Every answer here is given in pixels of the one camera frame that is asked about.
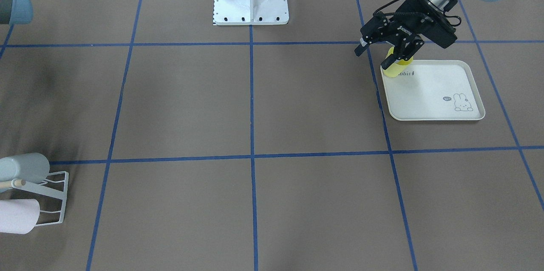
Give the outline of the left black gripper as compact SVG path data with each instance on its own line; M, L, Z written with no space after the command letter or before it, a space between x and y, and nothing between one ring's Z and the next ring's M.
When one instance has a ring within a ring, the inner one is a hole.
M445 17L444 13L428 0L393 0L374 11L373 17L360 29L360 44L355 55L361 56L372 43L388 42L393 55L388 57L388 68L395 60L408 60L424 45L423 31L433 21Z

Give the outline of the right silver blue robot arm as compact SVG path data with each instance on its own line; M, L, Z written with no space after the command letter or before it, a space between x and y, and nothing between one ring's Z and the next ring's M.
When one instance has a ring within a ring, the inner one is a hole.
M2 25L29 24L33 20L31 0L0 0L0 23Z

